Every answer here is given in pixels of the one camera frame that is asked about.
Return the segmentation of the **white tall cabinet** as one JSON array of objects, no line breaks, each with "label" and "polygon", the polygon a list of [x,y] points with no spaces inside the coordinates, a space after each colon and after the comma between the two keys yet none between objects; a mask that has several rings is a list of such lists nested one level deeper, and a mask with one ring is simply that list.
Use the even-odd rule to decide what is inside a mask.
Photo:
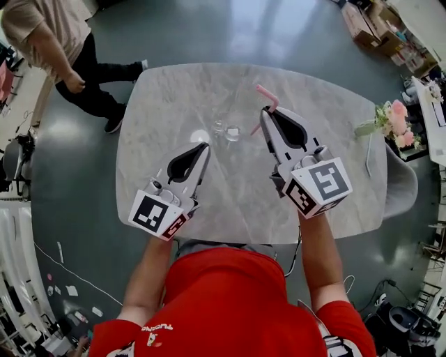
[{"label": "white tall cabinet", "polygon": [[25,356],[49,337],[54,314],[38,266],[30,204],[0,205],[0,346]]}]

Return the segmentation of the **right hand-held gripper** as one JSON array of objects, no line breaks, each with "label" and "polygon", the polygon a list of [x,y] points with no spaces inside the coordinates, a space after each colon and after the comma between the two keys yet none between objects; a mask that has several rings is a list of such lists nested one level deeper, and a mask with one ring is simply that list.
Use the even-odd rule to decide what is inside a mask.
[{"label": "right hand-held gripper", "polygon": [[[270,178],[279,196],[289,198],[305,219],[334,208],[352,193],[341,158],[334,157],[327,146],[319,146],[312,127],[301,115],[283,107],[269,114],[266,107],[261,110],[260,124],[268,150],[280,164]],[[311,155],[286,164],[289,148]]]}]

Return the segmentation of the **white thin stick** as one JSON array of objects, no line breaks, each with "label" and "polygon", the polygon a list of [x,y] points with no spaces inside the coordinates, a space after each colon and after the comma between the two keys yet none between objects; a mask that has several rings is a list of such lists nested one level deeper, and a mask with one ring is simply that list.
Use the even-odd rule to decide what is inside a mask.
[{"label": "white thin stick", "polygon": [[373,137],[373,134],[370,134],[369,139],[368,139],[368,144],[367,144],[367,154],[366,154],[365,163],[364,163],[369,177],[371,177],[371,171],[370,171],[370,167],[369,167],[369,159],[370,159],[370,153],[371,153],[372,137]]}]

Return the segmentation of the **black grey floor device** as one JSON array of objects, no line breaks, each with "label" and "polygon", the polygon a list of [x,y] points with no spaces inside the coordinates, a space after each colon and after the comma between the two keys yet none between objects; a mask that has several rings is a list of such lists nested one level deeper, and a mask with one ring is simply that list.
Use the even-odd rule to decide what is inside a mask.
[{"label": "black grey floor device", "polygon": [[384,302],[364,319],[377,352],[391,351],[402,357],[412,347],[432,347],[440,338],[440,324],[417,309]]}]

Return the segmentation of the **pink flowers in white vase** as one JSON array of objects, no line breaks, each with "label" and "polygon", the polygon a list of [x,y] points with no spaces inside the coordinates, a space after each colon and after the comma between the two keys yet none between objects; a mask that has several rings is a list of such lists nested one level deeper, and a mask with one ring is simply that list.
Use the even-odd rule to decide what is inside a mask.
[{"label": "pink flowers in white vase", "polygon": [[358,125],[354,132],[357,137],[381,132],[384,137],[394,142],[397,149],[421,146],[421,139],[416,135],[408,122],[408,110],[400,100],[387,101],[382,105],[376,105],[374,118]]}]

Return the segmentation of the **pink cloth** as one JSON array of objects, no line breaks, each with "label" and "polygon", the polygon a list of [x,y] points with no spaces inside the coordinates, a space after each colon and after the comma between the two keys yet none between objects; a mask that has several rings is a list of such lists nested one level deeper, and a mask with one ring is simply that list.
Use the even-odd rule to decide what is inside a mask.
[{"label": "pink cloth", "polygon": [[0,65],[0,102],[5,102],[5,100],[10,95],[12,83],[13,74],[8,69],[6,61],[4,61]]}]

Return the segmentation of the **person's right forearm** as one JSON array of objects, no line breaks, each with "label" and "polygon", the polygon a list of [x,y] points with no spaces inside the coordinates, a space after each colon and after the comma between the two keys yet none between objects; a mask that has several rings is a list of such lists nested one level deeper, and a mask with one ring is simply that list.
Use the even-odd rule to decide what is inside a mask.
[{"label": "person's right forearm", "polygon": [[348,301],[341,258],[324,214],[312,218],[298,215],[302,241],[302,265],[312,310],[334,301]]}]

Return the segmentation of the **brown cardboard box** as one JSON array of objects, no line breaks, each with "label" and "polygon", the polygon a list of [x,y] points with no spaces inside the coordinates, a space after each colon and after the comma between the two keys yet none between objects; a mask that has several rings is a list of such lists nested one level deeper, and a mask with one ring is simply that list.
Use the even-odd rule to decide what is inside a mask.
[{"label": "brown cardboard box", "polygon": [[386,30],[380,35],[380,45],[376,51],[385,56],[391,57],[398,53],[405,45],[405,42],[391,30]]}]

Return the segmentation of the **grey black office chair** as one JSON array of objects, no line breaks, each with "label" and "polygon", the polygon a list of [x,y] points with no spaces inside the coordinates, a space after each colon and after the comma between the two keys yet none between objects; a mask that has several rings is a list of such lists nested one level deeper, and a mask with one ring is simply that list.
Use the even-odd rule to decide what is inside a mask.
[{"label": "grey black office chair", "polygon": [[19,134],[11,139],[0,158],[0,193],[9,192],[14,183],[18,198],[9,200],[27,202],[31,200],[32,155],[35,140],[31,133]]}]

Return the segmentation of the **white desk with black legs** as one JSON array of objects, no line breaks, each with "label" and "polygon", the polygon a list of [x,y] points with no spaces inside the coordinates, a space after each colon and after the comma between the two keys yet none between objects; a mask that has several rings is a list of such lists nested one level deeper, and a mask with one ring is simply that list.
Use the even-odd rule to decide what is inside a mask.
[{"label": "white desk with black legs", "polygon": [[429,157],[431,161],[446,167],[446,117],[443,107],[432,98],[428,86],[414,76],[412,82],[422,110]]}]

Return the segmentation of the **small pale flower bouquet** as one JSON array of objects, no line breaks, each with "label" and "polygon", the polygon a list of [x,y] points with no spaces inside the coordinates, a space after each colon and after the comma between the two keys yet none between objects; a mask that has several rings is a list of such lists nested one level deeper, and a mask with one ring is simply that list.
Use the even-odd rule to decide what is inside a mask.
[{"label": "small pale flower bouquet", "polygon": [[428,98],[431,102],[443,103],[443,96],[438,83],[434,80],[428,82],[426,86]]}]

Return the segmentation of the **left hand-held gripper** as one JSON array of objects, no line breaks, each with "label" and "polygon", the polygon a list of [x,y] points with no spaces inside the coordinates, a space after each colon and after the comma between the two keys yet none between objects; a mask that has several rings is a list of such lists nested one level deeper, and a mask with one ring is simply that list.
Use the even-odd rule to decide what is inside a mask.
[{"label": "left hand-held gripper", "polygon": [[174,151],[167,170],[159,170],[138,190],[128,222],[149,234],[170,241],[199,208],[196,190],[210,157],[205,142],[183,145]]}]

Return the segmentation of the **pink bendy straw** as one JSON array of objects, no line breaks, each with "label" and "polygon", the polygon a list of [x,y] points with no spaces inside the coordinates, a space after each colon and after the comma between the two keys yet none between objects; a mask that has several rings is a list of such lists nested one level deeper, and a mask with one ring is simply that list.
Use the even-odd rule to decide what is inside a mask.
[{"label": "pink bendy straw", "polygon": [[266,97],[271,101],[270,108],[268,109],[268,114],[265,119],[259,122],[254,129],[251,131],[250,135],[253,136],[259,129],[262,129],[263,136],[267,137],[269,134],[270,125],[272,124],[272,114],[277,109],[279,100],[277,96],[271,93],[269,90],[258,84],[256,86],[256,91],[259,92],[262,96]]}]

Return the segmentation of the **clear drinking glass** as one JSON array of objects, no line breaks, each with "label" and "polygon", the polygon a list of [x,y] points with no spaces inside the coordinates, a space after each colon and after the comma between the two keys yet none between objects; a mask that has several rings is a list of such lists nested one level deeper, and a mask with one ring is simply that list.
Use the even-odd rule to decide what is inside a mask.
[{"label": "clear drinking glass", "polygon": [[212,132],[215,137],[228,142],[237,142],[242,135],[242,115],[240,112],[217,112],[213,114]]}]

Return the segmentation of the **person's grey trousers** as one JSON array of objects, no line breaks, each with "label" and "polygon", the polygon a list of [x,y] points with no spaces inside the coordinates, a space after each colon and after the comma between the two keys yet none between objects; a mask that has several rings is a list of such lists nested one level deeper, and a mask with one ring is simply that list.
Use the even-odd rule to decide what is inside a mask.
[{"label": "person's grey trousers", "polygon": [[223,243],[223,242],[212,242],[212,241],[201,241],[197,239],[186,240],[182,245],[179,246],[175,259],[179,259],[188,254],[195,252],[200,252],[203,250],[209,250],[213,248],[234,248],[238,250],[245,250],[250,252],[256,252],[262,255],[266,255],[273,260],[277,260],[276,249],[272,245],[252,245],[245,243]]}]

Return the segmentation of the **person's left forearm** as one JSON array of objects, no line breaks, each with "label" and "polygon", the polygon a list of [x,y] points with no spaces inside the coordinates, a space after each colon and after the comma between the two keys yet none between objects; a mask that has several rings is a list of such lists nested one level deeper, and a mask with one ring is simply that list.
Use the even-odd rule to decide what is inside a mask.
[{"label": "person's left forearm", "polygon": [[144,326],[160,308],[169,271],[172,242],[156,237],[148,240],[140,262],[125,290],[118,320]]}]

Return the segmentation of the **grey shell chair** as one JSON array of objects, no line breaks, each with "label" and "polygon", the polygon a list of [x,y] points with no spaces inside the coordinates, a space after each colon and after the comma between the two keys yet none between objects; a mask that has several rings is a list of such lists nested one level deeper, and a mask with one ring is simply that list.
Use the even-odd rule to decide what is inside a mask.
[{"label": "grey shell chair", "polygon": [[383,219],[408,212],[415,204],[418,180],[414,169],[403,161],[387,144],[387,193]]}]

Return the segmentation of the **person's red shirt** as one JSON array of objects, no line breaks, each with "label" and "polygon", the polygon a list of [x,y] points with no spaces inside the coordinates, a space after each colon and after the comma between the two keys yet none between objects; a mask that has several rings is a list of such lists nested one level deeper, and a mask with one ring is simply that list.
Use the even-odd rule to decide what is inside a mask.
[{"label": "person's red shirt", "polygon": [[143,326],[118,319],[95,326],[89,357],[328,357],[320,326],[363,357],[376,357],[350,303],[331,302],[318,312],[291,305],[277,262],[213,248],[172,265],[164,305]]}]

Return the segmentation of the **white pink cardboard box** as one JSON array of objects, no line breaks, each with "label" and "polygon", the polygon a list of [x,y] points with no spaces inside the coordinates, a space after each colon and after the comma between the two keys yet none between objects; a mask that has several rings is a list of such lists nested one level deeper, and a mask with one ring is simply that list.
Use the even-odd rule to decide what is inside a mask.
[{"label": "white pink cardboard box", "polygon": [[353,41],[357,45],[368,50],[374,50],[381,45],[373,24],[361,8],[353,3],[346,2],[341,8],[341,14]]}]

